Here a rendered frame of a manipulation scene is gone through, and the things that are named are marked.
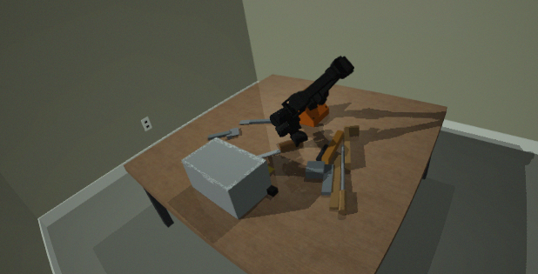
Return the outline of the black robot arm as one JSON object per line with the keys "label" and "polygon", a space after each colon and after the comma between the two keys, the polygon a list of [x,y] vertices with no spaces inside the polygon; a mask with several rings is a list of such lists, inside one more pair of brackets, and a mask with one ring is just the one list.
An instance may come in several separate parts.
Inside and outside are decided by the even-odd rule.
{"label": "black robot arm", "polygon": [[[354,66],[346,57],[337,57],[331,63],[331,66],[305,90],[293,93],[287,100],[282,103],[283,108],[274,112],[270,116],[271,123],[275,126],[279,137],[284,137],[293,133],[290,124],[286,121],[297,118],[308,107],[313,110],[318,105],[323,105],[329,97],[329,90],[339,79],[344,79],[353,73]],[[289,101],[290,100],[290,101]],[[287,103],[289,101],[289,103]],[[317,105],[318,104],[318,105]]]}

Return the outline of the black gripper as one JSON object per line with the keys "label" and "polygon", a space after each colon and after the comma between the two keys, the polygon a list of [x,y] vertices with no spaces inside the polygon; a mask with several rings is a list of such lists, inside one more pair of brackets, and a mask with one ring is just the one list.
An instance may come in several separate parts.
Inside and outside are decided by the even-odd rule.
{"label": "black gripper", "polygon": [[294,119],[289,119],[286,121],[286,123],[290,124],[292,127],[293,133],[292,134],[290,134],[289,132],[288,133],[290,134],[290,138],[293,140],[296,147],[299,147],[300,143],[308,141],[308,135],[304,131],[299,130],[301,129],[299,121],[300,121],[299,117],[294,118]]}

